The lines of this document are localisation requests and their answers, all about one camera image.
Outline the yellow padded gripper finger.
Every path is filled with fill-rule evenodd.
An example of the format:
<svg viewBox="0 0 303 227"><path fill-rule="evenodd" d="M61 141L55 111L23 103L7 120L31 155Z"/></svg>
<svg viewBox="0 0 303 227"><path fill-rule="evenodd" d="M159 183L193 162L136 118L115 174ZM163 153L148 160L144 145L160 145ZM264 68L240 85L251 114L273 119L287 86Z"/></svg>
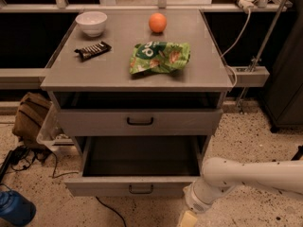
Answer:
<svg viewBox="0 0 303 227"><path fill-rule="evenodd" d="M195 213L190 210L186 210L179 218L177 227L195 227L197 219L198 218Z"/></svg>

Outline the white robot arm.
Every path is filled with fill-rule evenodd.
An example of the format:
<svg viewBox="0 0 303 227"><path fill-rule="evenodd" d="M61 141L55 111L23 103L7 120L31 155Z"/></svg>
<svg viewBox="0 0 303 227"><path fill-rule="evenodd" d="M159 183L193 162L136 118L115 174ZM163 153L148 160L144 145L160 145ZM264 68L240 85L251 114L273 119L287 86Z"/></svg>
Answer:
<svg viewBox="0 0 303 227"><path fill-rule="evenodd" d="M184 188L184 209L177 227L194 227L213 202L244 185L285 197L303 197L303 161L239 163L214 157L203 162L202 176Z"/></svg>

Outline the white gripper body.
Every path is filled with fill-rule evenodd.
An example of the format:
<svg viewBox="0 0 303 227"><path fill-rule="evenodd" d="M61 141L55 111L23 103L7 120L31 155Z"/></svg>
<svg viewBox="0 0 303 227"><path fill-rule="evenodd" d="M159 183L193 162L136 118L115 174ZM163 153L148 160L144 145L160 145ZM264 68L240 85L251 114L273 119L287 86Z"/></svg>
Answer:
<svg viewBox="0 0 303 227"><path fill-rule="evenodd" d="M211 208L215 200L226 196L233 189L234 186L213 186L199 178L184 188L185 203L192 212L202 214Z"/></svg>

